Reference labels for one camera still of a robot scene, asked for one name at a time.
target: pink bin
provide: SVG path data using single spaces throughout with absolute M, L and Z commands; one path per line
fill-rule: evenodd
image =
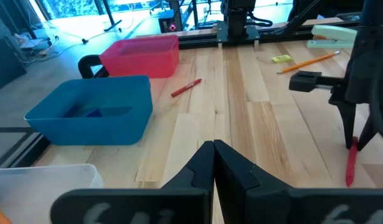
M 143 37 L 119 40 L 100 55 L 110 76 L 147 75 L 167 78 L 179 64 L 179 37 Z

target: mint green stapler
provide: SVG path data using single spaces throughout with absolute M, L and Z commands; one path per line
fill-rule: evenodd
M 324 36 L 326 39 L 308 40 L 306 46 L 325 49 L 353 48 L 354 39 L 357 35 L 356 30 L 329 25 L 314 25 L 311 33 Z

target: white container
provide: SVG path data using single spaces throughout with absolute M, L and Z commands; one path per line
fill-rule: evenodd
M 74 189 L 102 188 L 90 164 L 0 169 L 0 211 L 13 224 L 50 223 L 50 208 Z

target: wooden tabletop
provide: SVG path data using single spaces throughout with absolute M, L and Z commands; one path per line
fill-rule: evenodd
M 288 90 L 296 72 L 283 68 L 337 49 L 307 49 L 306 41 L 180 51 L 176 74 L 152 79 L 154 109 L 142 140 L 132 146 L 50 146 L 37 166 L 94 164 L 106 187 L 158 188 L 197 149 L 221 139 L 262 169 L 294 187 L 346 187 L 348 150 L 343 125 L 329 91 Z M 294 61 L 274 63 L 291 55 Z M 303 68 L 343 77 L 351 49 Z M 191 81 L 202 83 L 172 98 Z M 369 114 L 357 107 L 355 134 Z M 383 187 L 383 139 L 359 153 L 352 187 Z M 221 223 L 215 212 L 215 223 Z

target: blue plastic bin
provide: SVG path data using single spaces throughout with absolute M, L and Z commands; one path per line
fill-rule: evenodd
M 153 110 L 147 76 L 70 80 L 25 115 L 57 145 L 129 145 Z

